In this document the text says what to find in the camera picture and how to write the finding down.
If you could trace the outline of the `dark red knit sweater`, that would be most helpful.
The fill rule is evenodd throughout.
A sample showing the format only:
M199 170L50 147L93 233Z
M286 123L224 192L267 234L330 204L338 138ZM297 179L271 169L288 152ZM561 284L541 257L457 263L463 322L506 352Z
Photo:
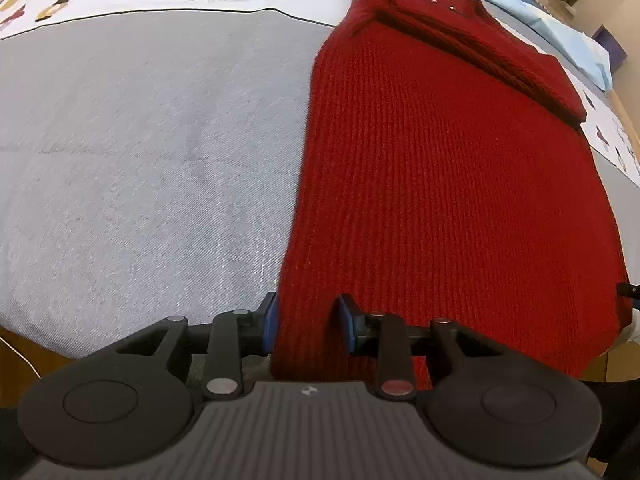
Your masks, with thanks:
M585 107L478 0L352 0L311 74L275 378L369 379L341 294L577 377L631 320Z

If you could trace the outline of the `grey printed bed sheet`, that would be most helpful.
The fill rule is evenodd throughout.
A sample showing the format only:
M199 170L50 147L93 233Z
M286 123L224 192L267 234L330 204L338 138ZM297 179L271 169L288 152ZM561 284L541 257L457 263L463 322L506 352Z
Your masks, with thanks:
M600 90L553 56L639 277L628 144ZM6 0L1 8L1 323L80 358L161 318L204 324L276 292L322 46L352 0Z

